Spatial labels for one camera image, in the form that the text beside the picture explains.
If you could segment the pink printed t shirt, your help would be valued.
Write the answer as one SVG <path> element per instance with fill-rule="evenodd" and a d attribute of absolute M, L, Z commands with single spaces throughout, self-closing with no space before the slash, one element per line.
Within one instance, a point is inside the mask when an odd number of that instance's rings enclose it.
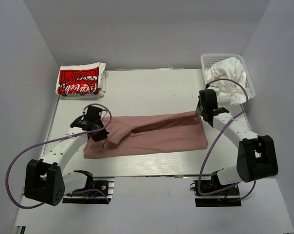
<path fill-rule="evenodd" d="M 83 150 L 87 159 L 147 155 L 208 147 L 202 119 L 195 112 L 154 116 L 105 117 L 107 139 L 89 139 Z"/>

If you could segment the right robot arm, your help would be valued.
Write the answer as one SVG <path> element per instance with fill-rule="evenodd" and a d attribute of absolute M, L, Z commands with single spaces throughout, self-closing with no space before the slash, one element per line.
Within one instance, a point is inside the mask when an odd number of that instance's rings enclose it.
<path fill-rule="evenodd" d="M 278 163 L 273 139 L 260 136 L 236 121 L 226 108 L 219 107 L 216 92 L 204 89 L 199 92 L 196 113 L 211 127 L 219 130 L 216 137 L 226 136 L 238 149 L 234 166 L 215 171 L 206 192 L 201 190 L 203 172 L 199 173 L 197 191 L 200 195 L 223 194 L 240 182 L 251 182 L 278 174 Z"/>

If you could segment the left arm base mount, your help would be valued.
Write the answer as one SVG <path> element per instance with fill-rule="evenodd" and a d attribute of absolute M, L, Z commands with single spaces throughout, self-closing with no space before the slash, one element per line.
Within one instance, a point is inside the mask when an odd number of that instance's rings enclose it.
<path fill-rule="evenodd" d="M 62 199 L 64 204 L 105 204 L 108 205 L 112 199 L 114 190 L 114 177 L 94 177 L 89 188 L 80 189 L 82 193 L 69 193 Z"/>

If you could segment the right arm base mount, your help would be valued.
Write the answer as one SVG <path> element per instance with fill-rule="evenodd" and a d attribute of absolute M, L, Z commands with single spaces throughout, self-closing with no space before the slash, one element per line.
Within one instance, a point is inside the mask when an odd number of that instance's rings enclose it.
<path fill-rule="evenodd" d="M 220 185 L 220 183 L 210 177 L 203 177 L 199 186 L 198 180 L 193 180 L 189 185 L 190 190 L 194 192 L 195 206 L 197 208 L 213 208 L 213 207 L 241 207 L 240 192 L 238 185 L 220 191 L 228 185 Z"/>

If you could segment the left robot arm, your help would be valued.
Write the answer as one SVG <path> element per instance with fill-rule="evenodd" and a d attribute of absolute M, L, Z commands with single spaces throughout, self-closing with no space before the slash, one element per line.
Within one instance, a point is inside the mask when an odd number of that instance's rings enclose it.
<path fill-rule="evenodd" d="M 101 104 L 86 106 L 82 115 L 71 124 L 64 137 L 55 139 L 56 146 L 39 160 L 32 159 L 26 166 L 24 196 L 52 206 L 58 205 L 66 195 L 88 195 L 92 192 L 106 195 L 95 188 L 92 173 L 64 169 L 78 149 L 89 139 L 106 140 L 108 124 L 102 122 L 102 114 L 111 112 Z"/>

